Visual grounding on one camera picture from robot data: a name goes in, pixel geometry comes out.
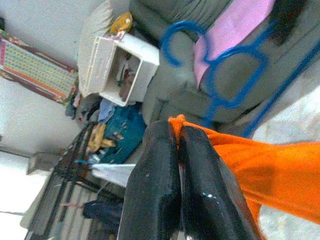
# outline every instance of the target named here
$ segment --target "metal rack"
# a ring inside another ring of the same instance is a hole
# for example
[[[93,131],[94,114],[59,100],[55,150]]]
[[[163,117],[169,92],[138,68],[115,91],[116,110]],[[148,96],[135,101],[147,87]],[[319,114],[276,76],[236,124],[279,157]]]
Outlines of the metal rack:
[[[94,125],[89,123],[84,127],[59,158],[36,207],[25,240],[106,239],[101,222],[84,218],[81,209],[62,205],[119,199],[100,187],[99,180],[91,175],[86,165],[75,163],[77,159],[85,159]]]

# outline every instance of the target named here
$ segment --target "pink cloth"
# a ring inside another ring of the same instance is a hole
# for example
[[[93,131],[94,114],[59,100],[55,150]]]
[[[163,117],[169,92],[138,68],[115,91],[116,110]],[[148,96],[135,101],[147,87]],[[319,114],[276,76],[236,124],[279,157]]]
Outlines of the pink cloth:
[[[274,0],[233,0],[207,32],[211,43],[209,59],[244,40],[271,12]],[[194,73],[198,86],[208,68],[203,61],[206,45],[201,36],[193,47]]]

